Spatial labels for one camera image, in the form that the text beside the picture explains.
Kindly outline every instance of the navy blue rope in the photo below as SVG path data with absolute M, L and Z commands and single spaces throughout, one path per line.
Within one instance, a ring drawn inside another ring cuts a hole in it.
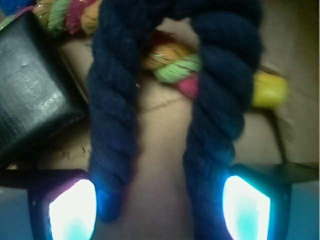
M 106 0 L 100 8 L 89 72 L 92 154 L 98 215 L 120 214 L 136 155 L 136 78 L 140 51 L 165 16 L 192 18 L 203 69 L 183 156 L 196 239 L 228 239 L 222 190 L 244 128 L 262 45 L 258 0 Z

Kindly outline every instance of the beige floor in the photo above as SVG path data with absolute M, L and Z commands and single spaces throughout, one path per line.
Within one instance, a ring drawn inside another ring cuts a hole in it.
M 284 76 L 288 101 L 275 111 L 282 140 L 292 162 L 319 162 L 319 3 L 313 0 L 265 0 L 261 34 L 262 65 Z M 159 27 L 196 45 L 188 21 L 166 20 Z M 61 54 L 86 92 L 92 62 L 91 39 L 69 39 Z M 182 154 L 191 120 L 191 102 L 176 90 L 140 79 L 137 173 L 128 188 L 120 219 L 98 222 L 93 239 L 192 239 L 192 216 L 184 185 Z M 235 163 L 280 163 L 273 129 L 260 112 L 245 115 L 246 127 L 235 143 Z M 52 139 L 36 153 L 41 169 L 86 169 L 90 156 L 90 126 L 81 122 Z

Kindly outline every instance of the blue light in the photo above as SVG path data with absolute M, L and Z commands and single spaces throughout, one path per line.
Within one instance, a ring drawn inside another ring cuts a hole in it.
M 95 186 L 90 180 L 81 179 L 49 205 L 53 240 L 89 240 L 96 214 Z
M 225 181 L 223 214 L 234 240 L 268 239 L 270 198 L 239 176 Z

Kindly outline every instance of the rope toy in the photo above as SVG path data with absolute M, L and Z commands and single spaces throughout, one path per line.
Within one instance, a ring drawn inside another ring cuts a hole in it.
M 56 20 L 59 27 L 52 27 L 54 34 L 61 31 L 62 16 L 61 11 Z M 243 132 L 244 111 L 252 102 L 253 75 L 263 49 L 258 31 L 262 17 L 259 0 L 101 3 L 92 43 L 94 62 L 88 75 L 92 126 L 89 172 L 96 186 L 98 216 L 108 222 L 121 213 L 126 186 L 133 174 L 132 161 L 137 155 L 139 56 L 164 17 L 191 17 L 191 26 L 201 43 L 198 56 L 188 53 L 178 60 L 179 68 L 188 68 L 192 74 L 198 72 L 198 92 L 183 156 L 194 237 L 230 239 L 222 192 L 235 157 L 233 141 Z
M 159 83 L 176 86 L 184 95 L 195 99 L 202 68 L 200 57 L 189 45 L 173 36 L 157 31 L 142 59 L 142 68 L 152 71 Z M 288 84 L 282 77 L 261 70 L 254 74 L 253 107 L 274 109 L 285 101 L 287 94 Z
M 102 0 L 39 0 L 36 5 L 26 6 L 16 15 L 9 16 L 5 22 L 0 23 L 0 30 L 22 13 L 31 11 L 53 37 L 64 31 L 71 35 L 81 32 L 92 35 L 99 24 L 101 3 Z

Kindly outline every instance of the white light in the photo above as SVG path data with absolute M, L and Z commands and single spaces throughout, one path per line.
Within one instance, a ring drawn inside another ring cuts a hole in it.
M 96 214 L 95 186 L 90 180 L 81 179 L 49 205 L 53 240 L 89 240 Z
M 223 214 L 234 240 L 267 240 L 270 198 L 238 176 L 223 188 Z

